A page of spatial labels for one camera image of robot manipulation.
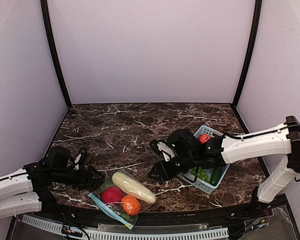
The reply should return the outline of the green leafy vegetable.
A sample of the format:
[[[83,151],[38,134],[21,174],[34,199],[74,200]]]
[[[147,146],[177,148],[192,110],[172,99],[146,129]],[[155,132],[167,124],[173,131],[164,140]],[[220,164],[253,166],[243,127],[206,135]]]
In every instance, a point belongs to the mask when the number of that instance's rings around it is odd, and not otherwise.
[[[101,186],[100,186],[100,191],[104,192],[107,190],[109,187],[113,187],[113,182],[111,180],[105,181]]]

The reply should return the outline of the red tomato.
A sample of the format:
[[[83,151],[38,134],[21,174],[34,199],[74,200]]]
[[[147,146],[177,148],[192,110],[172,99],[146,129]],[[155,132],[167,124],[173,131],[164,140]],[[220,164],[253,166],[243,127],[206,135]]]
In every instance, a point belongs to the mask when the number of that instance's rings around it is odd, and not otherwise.
[[[115,186],[110,186],[101,193],[102,201],[107,204],[117,204],[121,202],[122,198],[123,198],[122,191]]]

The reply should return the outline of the white radish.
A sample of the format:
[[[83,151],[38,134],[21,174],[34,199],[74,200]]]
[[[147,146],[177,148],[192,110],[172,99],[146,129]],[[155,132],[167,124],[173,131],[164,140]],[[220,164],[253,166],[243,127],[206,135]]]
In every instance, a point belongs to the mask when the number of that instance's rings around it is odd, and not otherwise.
[[[111,180],[113,184],[125,194],[132,195],[138,200],[148,204],[154,204],[157,200],[155,194],[147,187],[123,172],[118,171],[114,173]]]

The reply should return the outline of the clear zip top bag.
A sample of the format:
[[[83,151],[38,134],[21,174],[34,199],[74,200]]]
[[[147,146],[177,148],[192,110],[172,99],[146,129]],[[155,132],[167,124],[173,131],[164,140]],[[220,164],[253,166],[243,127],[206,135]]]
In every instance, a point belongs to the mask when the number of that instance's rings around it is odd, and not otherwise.
[[[139,214],[157,201],[157,196],[124,170],[115,172],[88,196],[108,217],[132,230]]]

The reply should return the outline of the orange fruit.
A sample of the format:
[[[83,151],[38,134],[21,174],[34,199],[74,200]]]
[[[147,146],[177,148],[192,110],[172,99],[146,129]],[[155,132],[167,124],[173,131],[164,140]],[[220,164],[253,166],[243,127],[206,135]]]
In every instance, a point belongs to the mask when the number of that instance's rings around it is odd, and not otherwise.
[[[141,211],[141,203],[132,195],[126,195],[121,199],[123,209],[129,216],[136,216]]]

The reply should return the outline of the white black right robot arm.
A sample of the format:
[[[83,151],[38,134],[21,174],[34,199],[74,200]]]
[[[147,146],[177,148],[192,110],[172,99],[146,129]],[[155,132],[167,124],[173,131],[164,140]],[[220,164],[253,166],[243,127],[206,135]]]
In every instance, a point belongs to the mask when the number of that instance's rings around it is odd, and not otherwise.
[[[255,189],[255,200],[271,203],[276,195],[300,175],[300,122],[293,115],[275,127],[241,135],[221,134],[201,142],[188,129],[178,129],[167,140],[152,140],[151,149],[164,157],[153,165],[148,177],[168,181],[192,168],[211,169],[241,160],[282,155],[270,176]]]

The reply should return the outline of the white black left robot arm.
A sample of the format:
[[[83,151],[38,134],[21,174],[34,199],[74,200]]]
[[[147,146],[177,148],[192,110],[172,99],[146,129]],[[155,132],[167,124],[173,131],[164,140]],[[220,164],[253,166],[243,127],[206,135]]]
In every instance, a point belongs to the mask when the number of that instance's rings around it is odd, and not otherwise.
[[[53,211],[57,205],[49,190],[53,183],[79,191],[102,185],[105,176],[86,164],[87,157],[84,147],[72,157],[69,149],[56,146],[38,162],[0,177],[0,220],[25,213]]]

